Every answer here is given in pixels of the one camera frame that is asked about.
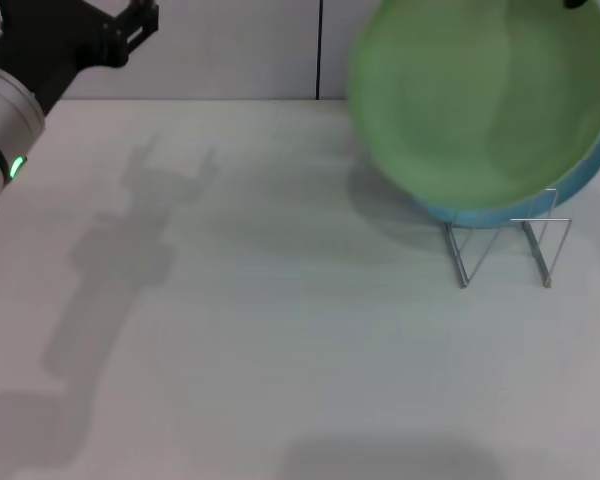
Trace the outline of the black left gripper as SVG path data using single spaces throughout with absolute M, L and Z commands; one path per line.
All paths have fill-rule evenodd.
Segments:
M 78 73 L 101 61 L 103 35 L 113 35 L 110 66 L 159 29 L 159 5 L 130 0 L 110 13 L 90 1 L 0 1 L 0 70 L 18 80 L 49 113 Z

